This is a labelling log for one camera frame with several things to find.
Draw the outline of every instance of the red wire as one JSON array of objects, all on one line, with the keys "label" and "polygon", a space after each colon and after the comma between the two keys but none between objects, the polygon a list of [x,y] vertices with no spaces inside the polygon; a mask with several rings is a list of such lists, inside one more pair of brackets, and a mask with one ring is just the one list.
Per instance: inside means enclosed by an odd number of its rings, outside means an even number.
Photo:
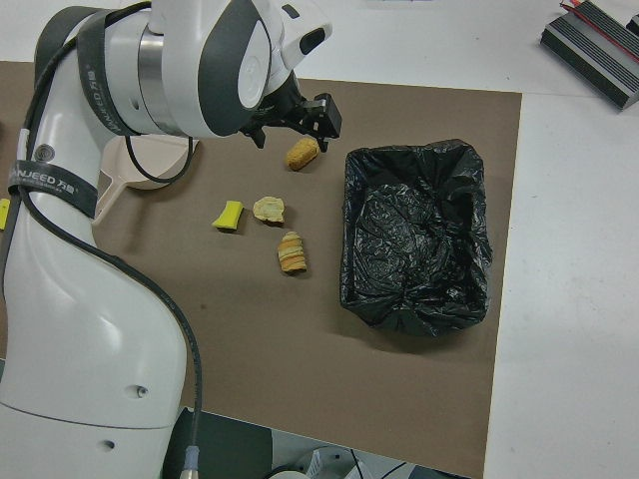
[{"label": "red wire", "polygon": [[[573,4],[575,2],[579,3],[578,0],[570,0]],[[564,10],[574,13],[575,16],[587,23],[588,25],[590,25],[592,28],[594,28],[597,32],[599,32],[606,40],[608,40],[610,43],[612,43],[615,47],[621,49],[626,55],[628,55],[630,58],[632,58],[635,62],[639,63],[639,56],[637,56],[634,52],[632,52],[631,50],[628,50],[626,47],[624,47],[622,44],[620,44],[618,41],[616,41],[614,38],[612,38],[610,35],[608,35],[604,30],[602,30],[601,28],[599,28],[597,25],[595,25],[588,17],[586,17],[583,13],[581,13],[579,10],[577,10],[574,7],[571,7],[570,5],[566,5],[565,3],[560,3],[559,4],[561,6],[561,8],[563,8]]]}]

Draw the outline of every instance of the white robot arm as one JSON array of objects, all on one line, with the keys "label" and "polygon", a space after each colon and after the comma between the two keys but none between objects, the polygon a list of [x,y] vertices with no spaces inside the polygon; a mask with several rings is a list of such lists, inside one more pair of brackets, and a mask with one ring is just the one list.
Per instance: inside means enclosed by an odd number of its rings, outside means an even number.
[{"label": "white robot arm", "polygon": [[[264,126],[325,149],[339,112],[330,95],[302,97],[293,68],[329,34],[311,0],[74,7],[49,23],[3,238],[0,477],[158,477],[184,383],[183,334],[196,361],[197,345],[156,284],[95,246],[102,151],[115,135],[162,133],[242,132],[260,147]],[[197,476],[197,417],[185,477]]]}]

